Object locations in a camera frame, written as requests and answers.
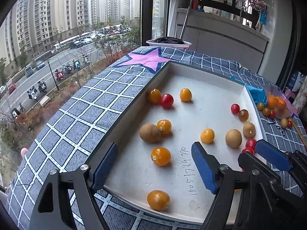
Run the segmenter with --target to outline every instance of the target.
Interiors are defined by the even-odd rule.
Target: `kiwi fruit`
[[[226,133],[226,144],[231,148],[239,148],[242,143],[242,135],[237,129],[232,129]]]
[[[256,135],[256,127],[253,123],[246,123],[243,126],[243,135],[248,139],[253,138]]]
[[[280,126],[281,126],[283,129],[287,128],[287,127],[288,127],[288,120],[287,120],[286,118],[282,118],[282,119],[280,120]]]
[[[140,137],[142,138],[143,141],[152,144],[160,140],[161,131],[156,125],[152,123],[147,123],[141,127]]]

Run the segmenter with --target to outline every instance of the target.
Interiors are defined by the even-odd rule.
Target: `black cloth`
[[[165,43],[165,44],[184,44],[184,42],[178,38],[174,38],[174,37],[160,37],[158,39],[155,39],[156,43]]]

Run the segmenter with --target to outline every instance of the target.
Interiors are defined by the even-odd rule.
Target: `blue gripper pad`
[[[288,158],[265,140],[257,141],[255,151],[280,171],[289,171],[291,169]]]
[[[92,189],[95,192],[103,188],[103,185],[108,178],[111,168],[116,160],[117,154],[118,147],[117,144],[114,143],[94,172]]]
[[[210,190],[212,194],[216,194],[217,187],[215,185],[214,173],[210,169],[209,164],[195,143],[192,144],[191,153],[206,189]]]

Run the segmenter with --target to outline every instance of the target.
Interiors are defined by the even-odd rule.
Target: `white tray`
[[[165,110],[146,101],[146,94],[154,88],[174,97],[172,109]],[[182,88],[191,90],[192,103],[180,101],[179,92]],[[106,141],[116,142],[120,151],[105,188],[124,201],[144,211],[159,214],[166,220],[202,223],[214,195],[201,180],[191,157],[191,146],[200,141],[200,133],[204,129],[211,128],[215,132],[214,143],[202,144],[205,150],[221,164],[241,170],[237,159],[246,139],[242,134],[243,141],[239,149],[233,149],[225,143],[227,131],[238,129],[242,133],[244,125],[231,113],[233,103],[248,110],[248,121],[256,126],[255,139],[262,139],[263,129],[257,109],[243,84],[203,69],[169,62],[110,129]],[[160,143],[144,142],[139,136],[141,126],[156,124],[162,119],[171,121],[172,135],[163,138]],[[171,165],[157,167],[151,161],[150,153],[158,146],[170,150]],[[163,190],[169,194],[171,201],[167,209],[156,212],[149,207],[146,198],[152,190]],[[235,192],[227,223],[234,223],[239,197],[240,192]]]

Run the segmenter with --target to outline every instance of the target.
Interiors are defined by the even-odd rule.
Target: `yellow cherry tomato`
[[[214,140],[214,131],[212,129],[205,129],[201,133],[201,141],[205,144],[210,144]]]
[[[155,165],[165,166],[171,161],[171,153],[168,149],[163,147],[154,148],[151,152],[151,160]]]
[[[161,211],[169,204],[170,197],[161,190],[153,190],[147,195],[148,205],[156,211]]]
[[[180,91],[179,97],[183,102],[189,102],[192,99],[192,93],[188,88],[183,88]]]
[[[149,94],[148,94],[148,100],[150,103],[153,104],[158,104],[161,99],[161,93],[158,89],[153,89]]]
[[[172,128],[172,124],[169,120],[163,119],[157,123],[157,127],[161,131],[162,135],[169,134]]]

